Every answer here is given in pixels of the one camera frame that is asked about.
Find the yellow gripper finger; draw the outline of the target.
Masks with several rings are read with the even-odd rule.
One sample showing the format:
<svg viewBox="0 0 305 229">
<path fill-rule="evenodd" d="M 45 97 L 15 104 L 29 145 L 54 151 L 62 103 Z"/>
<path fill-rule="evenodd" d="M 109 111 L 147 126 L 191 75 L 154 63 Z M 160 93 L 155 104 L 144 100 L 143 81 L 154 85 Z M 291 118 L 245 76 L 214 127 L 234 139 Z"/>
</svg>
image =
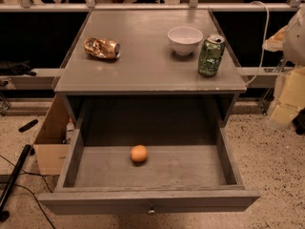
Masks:
<svg viewBox="0 0 305 229">
<path fill-rule="evenodd" d="M 274 85 L 274 100 L 268 110 L 269 127 L 285 127 L 305 108 L 305 67 L 280 73 Z"/>
</svg>

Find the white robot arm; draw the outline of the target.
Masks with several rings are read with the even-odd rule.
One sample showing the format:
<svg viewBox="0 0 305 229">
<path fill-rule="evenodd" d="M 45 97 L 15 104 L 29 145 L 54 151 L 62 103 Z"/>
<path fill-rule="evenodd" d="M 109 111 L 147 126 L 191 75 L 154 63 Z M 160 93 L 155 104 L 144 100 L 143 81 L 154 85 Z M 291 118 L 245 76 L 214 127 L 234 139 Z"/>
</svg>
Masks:
<svg viewBox="0 0 305 229">
<path fill-rule="evenodd" d="M 268 126 L 279 129 L 292 122 L 305 108 L 305 8 L 263 43 L 269 52 L 283 51 L 284 59 L 295 64 L 281 73 L 274 85 L 274 101 L 268 111 Z"/>
</svg>

